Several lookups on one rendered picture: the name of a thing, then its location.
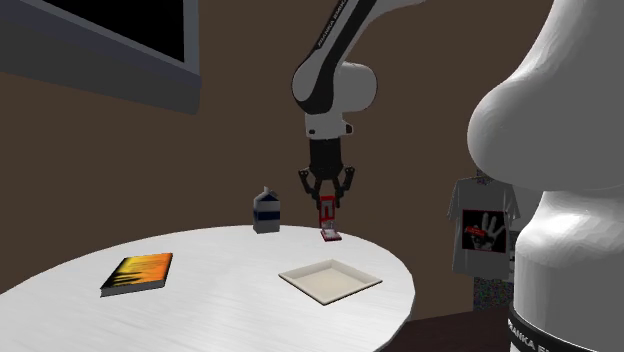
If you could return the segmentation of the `red flip phone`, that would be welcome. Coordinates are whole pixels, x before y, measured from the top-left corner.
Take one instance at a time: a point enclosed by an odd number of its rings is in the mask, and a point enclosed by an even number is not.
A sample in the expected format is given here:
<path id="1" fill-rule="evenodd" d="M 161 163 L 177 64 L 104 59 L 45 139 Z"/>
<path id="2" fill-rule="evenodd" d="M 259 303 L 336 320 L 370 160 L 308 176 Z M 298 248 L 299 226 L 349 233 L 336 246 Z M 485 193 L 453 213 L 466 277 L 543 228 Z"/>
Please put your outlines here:
<path id="1" fill-rule="evenodd" d="M 322 196 L 320 199 L 319 227 L 321 236 L 326 242 L 340 241 L 342 239 L 336 229 L 336 205 L 334 196 Z"/>

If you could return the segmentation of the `grey framed window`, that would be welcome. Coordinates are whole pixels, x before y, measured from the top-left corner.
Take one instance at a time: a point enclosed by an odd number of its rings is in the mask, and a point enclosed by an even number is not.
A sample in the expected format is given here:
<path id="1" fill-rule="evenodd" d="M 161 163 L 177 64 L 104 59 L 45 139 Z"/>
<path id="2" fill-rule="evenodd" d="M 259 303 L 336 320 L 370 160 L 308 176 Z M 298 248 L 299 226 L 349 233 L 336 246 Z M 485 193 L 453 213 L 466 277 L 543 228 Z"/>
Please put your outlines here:
<path id="1" fill-rule="evenodd" d="M 194 114 L 198 0 L 0 0 L 0 72 Z"/>

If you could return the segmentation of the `white and blue milk carton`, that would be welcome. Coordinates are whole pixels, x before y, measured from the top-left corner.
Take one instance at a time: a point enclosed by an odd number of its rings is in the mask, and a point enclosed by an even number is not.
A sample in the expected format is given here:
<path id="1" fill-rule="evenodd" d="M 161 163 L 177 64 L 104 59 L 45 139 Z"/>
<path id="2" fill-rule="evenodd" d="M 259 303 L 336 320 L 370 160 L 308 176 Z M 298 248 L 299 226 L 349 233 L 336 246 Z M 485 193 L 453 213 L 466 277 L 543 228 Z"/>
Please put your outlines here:
<path id="1" fill-rule="evenodd" d="M 281 203 L 277 193 L 269 187 L 253 200 L 253 229 L 257 234 L 280 231 Z"/>

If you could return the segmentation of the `white t-shirt with hand print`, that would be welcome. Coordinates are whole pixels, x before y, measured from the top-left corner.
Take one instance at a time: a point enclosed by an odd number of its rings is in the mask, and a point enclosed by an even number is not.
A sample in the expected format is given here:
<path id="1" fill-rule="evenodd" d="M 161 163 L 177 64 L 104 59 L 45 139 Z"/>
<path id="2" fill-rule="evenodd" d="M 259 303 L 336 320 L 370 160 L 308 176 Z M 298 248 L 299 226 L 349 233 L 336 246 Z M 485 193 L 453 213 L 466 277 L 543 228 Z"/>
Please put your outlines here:
<path id="1" fill-rule="evenodd" d="M 452 270 L 484 279 L 510 276 L 510 234 L 520 217 L 513 187 L 479 171 L 456 181 L 447 217 L 455 225 Z"/>

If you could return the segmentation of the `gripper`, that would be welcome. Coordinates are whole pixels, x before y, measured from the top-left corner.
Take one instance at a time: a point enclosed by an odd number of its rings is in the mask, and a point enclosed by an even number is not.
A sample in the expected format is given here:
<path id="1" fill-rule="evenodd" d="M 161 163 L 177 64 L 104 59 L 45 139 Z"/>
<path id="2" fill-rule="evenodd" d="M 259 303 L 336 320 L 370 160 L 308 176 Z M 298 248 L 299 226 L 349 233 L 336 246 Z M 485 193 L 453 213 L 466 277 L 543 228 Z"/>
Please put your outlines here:
<path id="1" fill-rule="evenodd" d="M 335 206 L 341 206 L 341 199 L 350 190 L 355 175 L 353 166 L 344 168 L 344 179 L 339 180 L 339 174 L 343 169 L 341 156 L 341 139 L 311 139 L 309 141 L 310 164 L 309 167 L 298 171 L 300 181 L 306 194 L 314 201 L 320 200 L 320 191 L 323 180 L 331 180 L 334 186 Z M 309 182 L 312 175 L 314 183 Z"/>

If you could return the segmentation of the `white square tray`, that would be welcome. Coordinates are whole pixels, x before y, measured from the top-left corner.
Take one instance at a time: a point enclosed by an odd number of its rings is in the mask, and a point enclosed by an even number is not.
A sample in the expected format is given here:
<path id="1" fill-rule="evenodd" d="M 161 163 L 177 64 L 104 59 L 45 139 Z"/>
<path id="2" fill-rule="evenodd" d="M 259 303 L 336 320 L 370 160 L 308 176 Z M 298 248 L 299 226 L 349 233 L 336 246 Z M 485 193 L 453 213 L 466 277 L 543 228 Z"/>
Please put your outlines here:
<path id="1" fill-rule="evenodd" d="M 383 282 L 335 259 L 282 272 L 278 276 L 323 306 Z"/>

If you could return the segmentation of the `round white table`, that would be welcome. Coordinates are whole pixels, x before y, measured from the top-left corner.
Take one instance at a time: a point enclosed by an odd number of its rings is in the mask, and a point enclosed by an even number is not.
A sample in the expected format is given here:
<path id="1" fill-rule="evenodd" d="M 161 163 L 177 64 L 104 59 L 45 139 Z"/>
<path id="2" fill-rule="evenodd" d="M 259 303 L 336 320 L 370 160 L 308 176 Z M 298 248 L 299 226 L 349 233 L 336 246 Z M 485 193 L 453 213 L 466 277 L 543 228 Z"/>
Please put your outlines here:
<path id="1" fill-rule="evenodd" d="M 119 262 L 169 252 L 163 288 L 102 297 Z M 378 284 L 321 305 L 283 279 L 334 259 Z M 316 228 L 197 229 L 101 249 L 0 294 L 0 352 L 378 352 L 410 316 L 412 275 L 385 248 Z"/>

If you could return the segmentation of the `orange and black book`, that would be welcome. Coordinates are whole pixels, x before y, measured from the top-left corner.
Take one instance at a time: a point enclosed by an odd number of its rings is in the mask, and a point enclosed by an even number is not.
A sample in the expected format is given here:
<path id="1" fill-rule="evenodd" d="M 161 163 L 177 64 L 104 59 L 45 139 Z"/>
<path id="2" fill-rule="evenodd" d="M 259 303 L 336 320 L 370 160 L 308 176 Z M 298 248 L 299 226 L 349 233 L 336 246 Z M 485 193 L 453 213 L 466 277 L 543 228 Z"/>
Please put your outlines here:
<path id="1" fill-rule="evenodd" d="M 163 288 L 172 259 L 171 252 L 124 258 L 100 287 L 100 297 Z"/>

